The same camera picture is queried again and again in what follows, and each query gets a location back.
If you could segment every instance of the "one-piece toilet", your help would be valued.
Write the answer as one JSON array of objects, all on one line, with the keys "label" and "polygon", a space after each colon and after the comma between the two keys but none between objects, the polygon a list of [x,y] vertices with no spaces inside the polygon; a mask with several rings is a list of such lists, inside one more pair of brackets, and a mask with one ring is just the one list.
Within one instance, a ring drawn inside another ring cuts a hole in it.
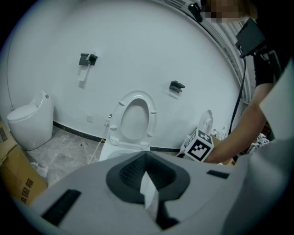
[{"label": "one-piece toilet", "polygon": [[[109,123],[109,133],[99,161],[137,151],[149,151],[156,126],[157,111],[153,99],[143,91],[125,95],[115,107]],[[145,195],[147,208],[155,193],[155,186],[145,173],[140,192]]]},{"label": "one-piece toilet", "polygon": [[38,148],[52,137],[53,103],[45,91],[39,91],[30,104],[7,115],[8,125],[15,140],[25,150]]}]

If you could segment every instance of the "floor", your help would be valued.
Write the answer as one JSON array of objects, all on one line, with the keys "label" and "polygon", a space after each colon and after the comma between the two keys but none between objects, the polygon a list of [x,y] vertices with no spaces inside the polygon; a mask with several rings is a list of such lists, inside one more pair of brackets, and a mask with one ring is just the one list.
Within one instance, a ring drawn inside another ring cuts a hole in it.
[{"label": "floor", "polygon": [[[52,139],[37,149],[27,151],[27,158],[51,186],[77,168],[87,165],[97,145],[96,141],[53,127]],[[91,163],[99,160],[102,148],[103,143]]]}]

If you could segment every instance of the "black shirt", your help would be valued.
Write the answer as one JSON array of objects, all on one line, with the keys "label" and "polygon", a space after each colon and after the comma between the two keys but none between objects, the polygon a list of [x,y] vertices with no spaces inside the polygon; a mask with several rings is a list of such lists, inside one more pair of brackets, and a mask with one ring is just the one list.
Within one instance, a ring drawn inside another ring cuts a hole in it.
[{"label": "black shirt", "polygon": [[[294,14],[294,12],[290,12],[291,6],[284,0],[274,2],[253,0],[252,2],[257,7],[258,19],[256,23],[266,38],[267,46],[271,50],[275,50],[283,71],[293,51],[290,14]],[[254,69],[256,86],[273,83],[273,69],[260,56],[254,56]]]}]

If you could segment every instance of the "person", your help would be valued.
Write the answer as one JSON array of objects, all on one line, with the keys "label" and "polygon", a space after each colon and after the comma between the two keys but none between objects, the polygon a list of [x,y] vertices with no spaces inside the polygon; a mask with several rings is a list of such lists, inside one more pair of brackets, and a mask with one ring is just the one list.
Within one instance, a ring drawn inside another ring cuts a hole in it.
[{"label": "person", "polygon": [[[293,51],[291,35],[287,35],[290,21],[285,3],[266,0],[202,0],[204,10],[210,18],[221,20],[251,17],[266,38],[267,46],[274,49],[283,71]],[[259,104],[274,85],[274,74],[270,64],[261,56],[254,56],[256,88],[253,98],[243,112],[236,128],[225,138],[205,160],[210,163],[224,162],[239,154],[253,143],[262,131],[266,118]]]}]

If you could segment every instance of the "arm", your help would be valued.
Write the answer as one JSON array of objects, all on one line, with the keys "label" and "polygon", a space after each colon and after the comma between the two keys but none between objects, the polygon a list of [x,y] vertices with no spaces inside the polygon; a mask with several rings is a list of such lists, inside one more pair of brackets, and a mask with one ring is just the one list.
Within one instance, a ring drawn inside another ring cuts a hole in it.
[{"label": "arm", "polygon": [[227,138],[213,149],[205,160],[206,162],[224,162],[242,152],[256,140],[266,123],[266,118],[259,104],[272,87],[273,84],[271,83],[261,84],[256,87],[252,101],[242,114],[239,124]]}]

